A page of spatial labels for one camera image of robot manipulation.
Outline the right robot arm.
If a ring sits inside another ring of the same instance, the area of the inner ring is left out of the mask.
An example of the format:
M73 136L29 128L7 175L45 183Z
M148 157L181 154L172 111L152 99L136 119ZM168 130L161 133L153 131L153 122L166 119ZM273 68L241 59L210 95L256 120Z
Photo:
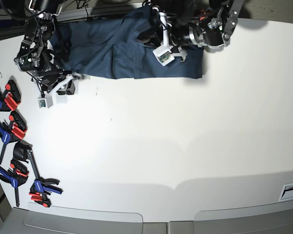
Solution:
M57 62L68 58L68 44L64 43L56 17L62 11L63 0L31 0L25 10L25 34L14 59L19 70L36 82L40 91L40 108L53 105L55 95L73 95L79 75L61 68Z

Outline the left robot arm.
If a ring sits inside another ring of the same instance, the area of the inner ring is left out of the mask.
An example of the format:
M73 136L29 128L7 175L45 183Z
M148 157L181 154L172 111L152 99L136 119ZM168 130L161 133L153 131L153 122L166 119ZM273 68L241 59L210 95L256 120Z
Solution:
M186 48L218 50L230 44L237 26L242 0L146 0L150 28L137 40L153 49L156 60L167 66L176 58L184 62Z

